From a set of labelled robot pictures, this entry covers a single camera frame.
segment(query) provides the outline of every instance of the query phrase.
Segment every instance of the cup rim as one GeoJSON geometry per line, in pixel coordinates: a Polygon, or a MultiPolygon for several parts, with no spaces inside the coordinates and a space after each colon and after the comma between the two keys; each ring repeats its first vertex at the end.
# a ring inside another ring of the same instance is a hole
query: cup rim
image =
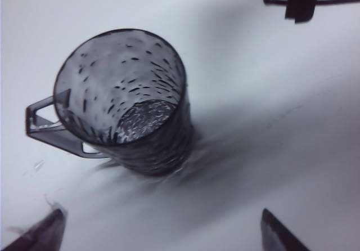
{"type": "Polygon", "coordinates": [[[73,52],[66,58],[66,60],[64,61],[64,63],[61,65],[61,68],[60,70],[58,71],[57,75],[56,75],[56,79],[55,79],[55,83],[54,83],[54,87],[53,87],[53,101],[54,101],[54,108],[55,108],[55,113],[59,119],[59,121],[64,125],[64,127],[69,131],[71,132],[74,136],[76,136],[77,138],[79,138],[80,140],[82,140],[83,142],[87,143],[87,144],[90,144],[90,145],[94,145],[94,146],[100,146],[100,147],[114,147],[114,146],[123,146],[123,145],[131,145],[131,144],[135,144],[135,143],[139,143],[140,141],[142,140],[145,140],[146,138],[148,138],[149,136],[153,135],[155,132],[158,132],[160,129],[164,128],[167,126],[167,123],[169,121],[172,120],[172,118],[174,118],[174,116],[176,115],[177,111],[179,110],[179,107],[182,107],[183,105],[183,102],[184,102],[184,99],[185,99],[185,95],[186,95],[186,87],[187,87],[187,77],[186,77],[186,71],[185,71],[185,66],[180,58],[180,55],[179,53],[175,50],[175,48],[168,42],[166,41],[164,38],[158,36],[157,34],[154,34],[152,32],[149,32],[147,30],[143,30],[143,29],[136,29],[136,28],[124,28],[124,29],[114,29],[114,30],[109,30],[107,32],[103,32],[103,33],[100,33],[98,35],[95,35],[93,37],[91,37],[90,39],[84,41],[83,43],[81,43],[80,45],[78,45],[74,50],[73,52]],[[73,133],[68,124],[62,119],[62,117],[60,117],[59,115],[59,112],[58,112],[58,109],[57,109],[57,106],[56,106],[56,103],[57,103],[57,98],[56,98],[56,94],[55,94],[55,89],[56,89],[56,85],[57,85],[57,81],[59,80],[59,76],[60,76],[60,73],[62,72],[63,68],[65,67],[65,64],[66,62],[68,61],[69,58],[72,57],[72,55],[75,53],[76,50],[78,50],[83,44],[85,44],[86,42],[94,39],[94,38],[98,38],[98,37],[101,37],[103,35],[108,35],[108,34],[111,34],[111,33],[118,33],[118,32],[129,32],[129,31],[140,31],[140,32],[143,32],[145,34],[148,34],[152,37],[155,37],[159,40],[161,40],[162,42],[164,42],[168,47],[170,47],[173,52],[175,53],[175,57],[179,60],[179,63],[181,65],[181,72],[182,72],[182,76],[184,77],[184,81],[183,81],[183,85],[182,85],[182,88],[181,88],[181,94],[180,94],[180,99],[179,99],[179,102],[177,103],[175,109],[171,112],[171,114],[169,115],[169,117],[164,120],[164,122],[162,123],[162,125],[160,125],[159,127],[157,127],[156,129],[154,129],[151,133],[149,134],[146,134],[140,138],[137,138],[135,140],[131,140],[131,141],[127,141],[127,142],[123,142],[123,143],[100,143],[100,142],[93,142],[93,141],[90,141],[88,138],[85,138],[85,137],[80,137],[78,136],[77,134],[73,133]]]}

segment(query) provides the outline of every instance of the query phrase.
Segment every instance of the cup handle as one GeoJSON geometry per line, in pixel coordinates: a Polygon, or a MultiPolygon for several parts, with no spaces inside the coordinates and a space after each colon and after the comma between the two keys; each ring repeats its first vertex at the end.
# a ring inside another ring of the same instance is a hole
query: cup handle
{"type": "Polygon", "coordinates": [[[83,141],[75,137],[60,121],[53,123],[37,115],[39,109],[53,105],[53,96],[38,101],[26,108],[26,134],[36,140],[85,158],[107,158],[103,153],[86,153],[83,141]]]}

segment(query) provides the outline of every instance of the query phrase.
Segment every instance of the white surface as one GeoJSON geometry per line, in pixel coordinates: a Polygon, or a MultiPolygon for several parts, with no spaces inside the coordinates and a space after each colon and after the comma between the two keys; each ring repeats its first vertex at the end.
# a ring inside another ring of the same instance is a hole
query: white surface
{"type": "Polygon", "coordinates": [[[262,0],[2,0],[1,247],[61,203],[61,250],[261,250],[267,207],[311,250],[360,250],[360,4],[294,25],[262,0]],[[111,29],[168,40],[202,133],[165,180],[25,136],[66,57],[111,29]],[[35,166],[43,160],[43,165],[35,166]]]}

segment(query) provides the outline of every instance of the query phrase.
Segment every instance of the white table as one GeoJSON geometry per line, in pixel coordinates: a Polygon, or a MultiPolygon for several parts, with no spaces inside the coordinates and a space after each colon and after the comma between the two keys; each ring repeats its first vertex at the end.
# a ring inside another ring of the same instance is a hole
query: white table
{"type": "Polygon", "coordinates": [[[69,211],[61,250],[261,250],[265,207],[311,250],[360,250],[360,4],[299,25],[284,14],[262,0],[2,0],[1,247],[47,198],[69,211]],[[69,53],[117,28],[162,36],[187,69],[203,139],[165,180],[25,135],[69,53]]]}

